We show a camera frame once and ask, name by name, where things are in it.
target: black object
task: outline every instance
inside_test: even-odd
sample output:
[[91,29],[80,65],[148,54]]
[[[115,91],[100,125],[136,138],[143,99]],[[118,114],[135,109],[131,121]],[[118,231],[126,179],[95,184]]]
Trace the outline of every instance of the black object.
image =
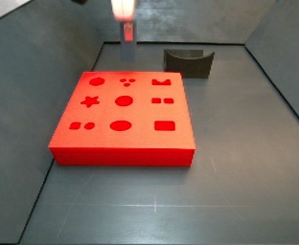
[[87,3],[88,0],[72,0],[74,2],[76,2],[78,4],[84,5]]
[[183,78],[209,78],[215,53],[203,50],[165,50],[165,71],[179,72]]

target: shape sorter box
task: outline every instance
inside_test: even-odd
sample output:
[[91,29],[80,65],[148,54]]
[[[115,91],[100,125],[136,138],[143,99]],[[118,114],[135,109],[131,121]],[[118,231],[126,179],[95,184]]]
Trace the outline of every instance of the shape sorter box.
[[50,150],[59,165],[189,167],[195,138],[181,74],[86,72]]

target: hole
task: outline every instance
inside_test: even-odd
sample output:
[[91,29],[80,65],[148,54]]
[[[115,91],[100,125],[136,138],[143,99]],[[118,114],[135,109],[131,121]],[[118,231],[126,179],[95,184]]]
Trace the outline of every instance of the hole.
[[87,96],[84,101],[80,104],[86,104],[87,108],[90,108],[94,104],[99,104],[99,96],[90,97]]
[[70,126],[70,129],[71,130],[79,130],[80,127],[82,127],[82,122],[72,122],[71,126]]
[[155,121],[155,130],[175,131],[175,121]]
[[174,98],[166,98],[165,103],[175,103]]
[[90,84],[94,86],[100,86],[104,84],[104,78],[94,78],[90,80]]
[[152,79],[152,85],[170,86],[170,85],[171,85],[171,80],[167,79],[167,80],[165,80],[165,81],[158,81],[157,79]]
[[116,100],[115,100],[115,103],[119,105],[119,106],[128,106],[134,103],[134,98],[131,96],[120,96]]
[[92,122],[88,122],[88,123],[84,125],[84,128],[86,128],[87,130],[91,130],[91,129],[95,128],[95,124],[94,124]]
[[162,103],[162,99],[161,98],[152,98],[152,103]]
[[126,131],[132,127],[132,123],[128,121],[115,121],[110,125],[111,129],[115,131]]

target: gray enclosure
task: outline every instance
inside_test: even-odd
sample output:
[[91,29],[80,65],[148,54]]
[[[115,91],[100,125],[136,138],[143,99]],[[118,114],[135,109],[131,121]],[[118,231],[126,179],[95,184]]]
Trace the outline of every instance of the gray enclosure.
[[96,70],[161,71],[165,48],[239,44],[189,46],[217,52],[209,80],[185,80],[190,169],[51,167],[75,83],[119,25],[108,0],[35,0],[0,20],[1,243],[299,243],[299,1],[276,2],[139,0],[138,40],[181,46],[139,45],[124,63],[104,45]]

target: circular hole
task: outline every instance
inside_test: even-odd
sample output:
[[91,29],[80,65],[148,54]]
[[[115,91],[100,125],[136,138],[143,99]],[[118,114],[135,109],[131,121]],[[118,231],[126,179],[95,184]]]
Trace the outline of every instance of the circular hole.
[[132,123],[128,121],[115,121],[110,125],[111,129],[115,131],[126,131],[132,127]]
[[95,124],[94,124],[92,122],[88,122],[88,123],[84,125],[84,128],[86,128],[87,130],[91,130],[91,129],[95,128]]
[[100,86],[104,84],[104,78],[94,78],[90,80],[90,84],[94,86]]
[[115,103],[119,105],[119,106],[128,106],[134,103],[134,98],[131,96],[120,96],[116,100],[115,100]]
[[82,126],[82,122],[72,122],[70,129],[71,130],[79,130],[80,126]]

